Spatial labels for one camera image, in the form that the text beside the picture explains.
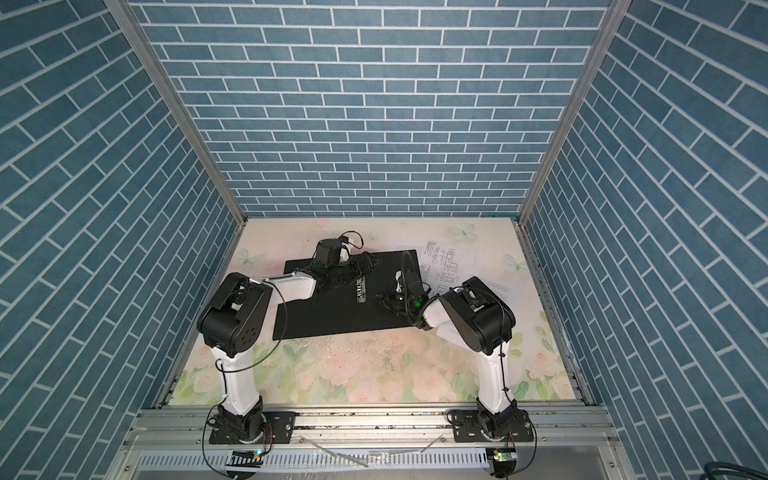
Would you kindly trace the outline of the red folder with black inside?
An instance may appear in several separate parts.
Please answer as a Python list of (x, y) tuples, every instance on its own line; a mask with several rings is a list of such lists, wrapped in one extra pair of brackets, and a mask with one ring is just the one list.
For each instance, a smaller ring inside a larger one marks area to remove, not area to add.
[(379, 265), (360, 280), (278, 306), (274, 340), (408, 328), (409, 321), (378, 301), (395, 286), (401, 251), (376, 252)]

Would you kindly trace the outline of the text printed paper sheet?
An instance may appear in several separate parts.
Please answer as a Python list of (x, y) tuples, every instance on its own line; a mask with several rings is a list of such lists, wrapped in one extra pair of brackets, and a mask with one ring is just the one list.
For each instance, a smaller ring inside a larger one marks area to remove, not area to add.
[(508, 292), (472, 277), (438, 299), (437, 335), (459, 347), (491, 356), (512, 339), (517, 319)]

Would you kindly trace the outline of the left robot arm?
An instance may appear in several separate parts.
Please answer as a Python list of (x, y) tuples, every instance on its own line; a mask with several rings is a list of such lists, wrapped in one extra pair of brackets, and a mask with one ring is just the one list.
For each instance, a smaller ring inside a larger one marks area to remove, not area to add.
[(236, 416), (249, 414), (261, 399), (250, 369), (251, 350), (262, 327), (274, 321), (278, 306), (307, 300), (336, 288), (353, 285), (379, 262), (360, 254), (336, 266), (320, 261), (289, 274), (260, 279), (239, 272), (226, 275), (198, 321), (198, 331), (220, 362), (225, 386), (223, 409)]

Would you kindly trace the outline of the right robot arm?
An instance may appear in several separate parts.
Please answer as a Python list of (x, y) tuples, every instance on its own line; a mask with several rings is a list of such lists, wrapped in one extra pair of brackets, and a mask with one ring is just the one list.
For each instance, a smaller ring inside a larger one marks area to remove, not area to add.
[(480, 410), (495, 417), (512, 408), (507, 357), (516, 319), (511, 309), (476, 276), (432, 298), (415, 292), (422, 285), (397, 280), (377, 301), (409, 325), (435, 329), (440, 338), (475, 354)]

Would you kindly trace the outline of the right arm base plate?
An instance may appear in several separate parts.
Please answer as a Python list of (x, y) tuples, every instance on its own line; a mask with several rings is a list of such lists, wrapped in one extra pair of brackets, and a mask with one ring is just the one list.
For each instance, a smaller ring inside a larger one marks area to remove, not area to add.
[(528, 412), (519, 408), (510, 407), (498, 414), (452, 409), (445, 417), (457, 443), (531, 442), (535, 438)]

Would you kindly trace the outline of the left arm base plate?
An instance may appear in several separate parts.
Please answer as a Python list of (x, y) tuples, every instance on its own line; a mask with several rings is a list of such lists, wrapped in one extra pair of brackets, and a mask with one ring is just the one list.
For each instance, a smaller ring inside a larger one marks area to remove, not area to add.
[(289, 444), (296, 417), (293, 411), (259, 411), (240, 417), (222, 410), (207, 422), (211, 429), (208, 442), (213, 445)]

